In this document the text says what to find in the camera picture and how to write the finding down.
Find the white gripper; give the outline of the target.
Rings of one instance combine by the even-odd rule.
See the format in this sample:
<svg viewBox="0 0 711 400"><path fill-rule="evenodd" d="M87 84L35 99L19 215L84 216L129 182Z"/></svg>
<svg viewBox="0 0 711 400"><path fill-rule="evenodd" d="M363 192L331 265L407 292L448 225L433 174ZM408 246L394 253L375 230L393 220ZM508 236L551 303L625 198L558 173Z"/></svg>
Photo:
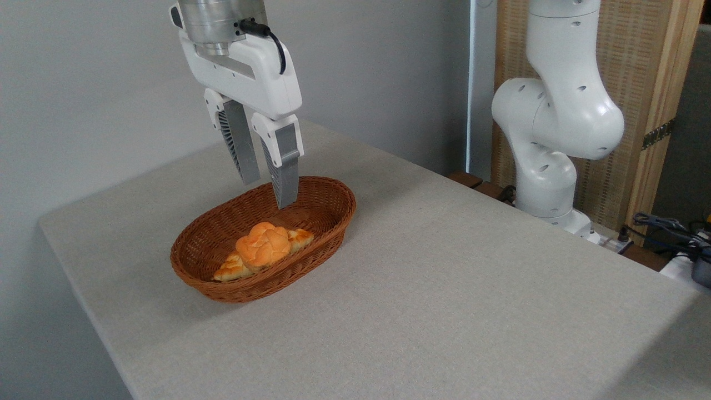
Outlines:
<svg viewBox="0 0 711 400"><path fill-rule="evenodd" d="M241 31L241 38L229 44L225 56L208 54L185 29L178 36L189 68L207 88L207 111L245 185L258 181L260 172L243 105L257 111L251 124L261 138L278 208L285 208L297 200L299 157L304 155L294 115L302 106L299 81L288 49L273 40L268 26L234 30Z"/></svg>

